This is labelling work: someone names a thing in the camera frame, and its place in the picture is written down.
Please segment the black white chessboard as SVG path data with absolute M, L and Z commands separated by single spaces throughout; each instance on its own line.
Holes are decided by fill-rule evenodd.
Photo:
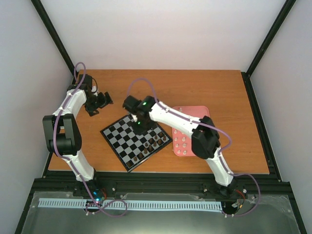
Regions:
M 133 171 L 152 155 L 161 151 L 172 142 L 172 138 L 159 124 L 145 132 L 145 134 L 136 135 L 132 128 L 133 122 L 134 120 L 131 115 L 125 115 L 100 131 L 127 172 Z M 153 143 L 149 142 L 151 138 L 154 140 L 153 143 L 156 142 L 156 147 L 153 146 Z M 157 143 L 159 139 L 162 140 L 161 145 Z M 145 143 L 153 147 L 153 150 L 151 152 L 148 151 L 147 154 L 144 154 L 144 148 L 148 148 L 148 146 L 145 147 Z M 143 154 L 142 159 L 138 158 L 140 153 Z M 127 162 L 130 162 L 132 166 L 128 167 Z

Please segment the black aluminium frame base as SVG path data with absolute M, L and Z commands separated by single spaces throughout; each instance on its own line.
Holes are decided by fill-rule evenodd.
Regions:
M 254 94 L 250 78 L 246 72 L 241 74 L 249 99 L 255 124 L 260 137 L 264 156 L 269 167 L 269 174 L 255 174 L 252 177 L 243 175 L 238 179 L 239 185 L 247 189 L 248 199 L 261 199 L 263 196 L 286 196 L 299 226 L 300 233 L 306 233 L 298 205 L 290 183 L 281 179 L 279 169 L 273 154 L 270 140 L 264 126 L 260 109 Z M 161 194 L 161 195 L 193 195 L 204 200 L 219 201 L 229 206 L 230 200 L 215 192 L 216 183 L 211 174 L 171 174 L 171 173 L 117 173 L 101 172 L 98 175 L 100 182 L 108 189 L 112 198 L 126 194 Z M 74 197 L 87 197 L 86 190 L 74 182 L 74 178 L 66 171 L 45 170 L 42 178 L 35 179 L 28 199 L 25 203 L 16 233 L 21 234 L 30 204 L 35 193 L 70 193 Z

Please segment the metal sheet front cover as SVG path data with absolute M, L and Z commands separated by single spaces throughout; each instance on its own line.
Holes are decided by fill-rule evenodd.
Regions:
M 247 199 L 233 211 L 129 211 L 39 208 L 40 198 L 73 198 L 70 193 L 35 193 L 23 234 L 298 234 L 286 196 Z M 126 194 L 120 201 L 213 201 L 193 195 Z

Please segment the black left frame post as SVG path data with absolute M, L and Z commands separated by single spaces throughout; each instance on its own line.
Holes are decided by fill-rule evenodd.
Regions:
M 59 34 L 57 30 L 55 29 L 47 11 L 45 10 L 42 2 L 40 0 L 31 0 L 31 3 L 36 10 L 37 14 L 39 15 L 42 23 L 44 24 L 47 32 L 49 33 L 51 39 L 53 40 L 56 48 L 58 49 L 61 57 L 63 58 L 67 68 L 71 72 L 72 75 L 74 75 L 74 64 L 61 40 L 59 37 Z

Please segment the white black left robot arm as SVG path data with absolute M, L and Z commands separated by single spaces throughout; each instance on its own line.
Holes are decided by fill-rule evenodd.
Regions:
M 82 107 L 89 116 L 95 116 L 99 114 L 99 109 L 113 104 L 113 101 L 108 92 L 98 91 L 92 76 L 79 75 L 78 80 L 82 81 L 81 86 L 70 85 L 60 107 L 52 115 L 44 116 L 42 123 L 48 151 L 68 164 L 77 181 L 86 181 L 85 192 L 97 196 L 101 192 L 101 183 L 94 179 L 95 169 L 82 152 L 82 137 L 76 116 Z

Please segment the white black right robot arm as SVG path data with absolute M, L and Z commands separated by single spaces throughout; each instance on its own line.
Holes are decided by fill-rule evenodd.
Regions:
M 214 126 L 210 117 L 198 118 L 186 115 L 152 96 L 147 96 L 144 100 L 128 96 L 122 107 L 133 117 L 132 127 L 137 135 L 150 130 L 159 122 L 189 137 L 195 156 L 205 160 L 214 174 L 217 183 L 216 192 L 224 198 L 230 198 L 237 181 L 222 154 L 218 134 L 221 130 Z

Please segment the pink plastic tray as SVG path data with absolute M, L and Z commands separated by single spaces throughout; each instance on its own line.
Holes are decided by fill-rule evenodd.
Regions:
M 203 118 L 210 116 L 209 109 L 206 106 L 175 106 L 173 109 L 186 115 Z M 172 128 L 173 134 L 173 152 L 177 156 L 195 156 L 192 151 L 192 140 L 181 131 Z

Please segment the black right frame post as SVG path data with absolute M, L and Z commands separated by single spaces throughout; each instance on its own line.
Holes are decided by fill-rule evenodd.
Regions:
M 286 0 L 279 11 L 278 15 L 276 16 L 272 26 L 270 27 L 268 33 L 266 34 L 263 42 L 261 43 L 255 57 L 253 58 L 250 66 L 246 71 L 247 78 L 250 78 L 254 73 L 255 69 L 257 68 L 258 64 L 260 63 L 261 59 L 263 58 L 265 52 L 269 48 L 271 42 L 275 38 L 277 32 L 279 31 L 280 27 L 282 26 L 283 22 L 287 18 L 289 12 L 291 11 L 292 7 L 296 3 L 296 0 Z

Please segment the black frame post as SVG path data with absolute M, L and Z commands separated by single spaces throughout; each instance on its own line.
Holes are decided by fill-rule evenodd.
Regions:
M 291 11 L 292 7 L 296 3 L 296 0 L 286 0 L 279 11 L 278 15 L 276 16 L 272 26 L 270 27 L 268 33 L 266 34 L 263 42 L 261 43 L 255 57 L 253 58 L 250 66 L 246 71 L 247 78 L 250 78 L 254 73 L 255 69 L 257 68 L 258 64 L 260 63 L 261 59 L 263 58 L 265 52 L 269 48 L 271 42 L 275 38 L 277 32 L 279 31 L 280 27 L 282 26 L 283 22 L 287 18 L 289 12 Z
M 72 75 L 74 75 L 74 64 L 61 40 L 59 37 L 59 34 L 57 30 L 55 29 L 47 11 L 45 10 L 42 2 L 40 0 L 31 0 L 31 3 L 36 10 L 37 14 L 39 15 L 42 23 L 44 24 L 47 32 L 49 33 L 51 39 L 53 40 L 56 48 L 58 49 L 61 57 L 63 58 L 67 68 L 71 72 Z

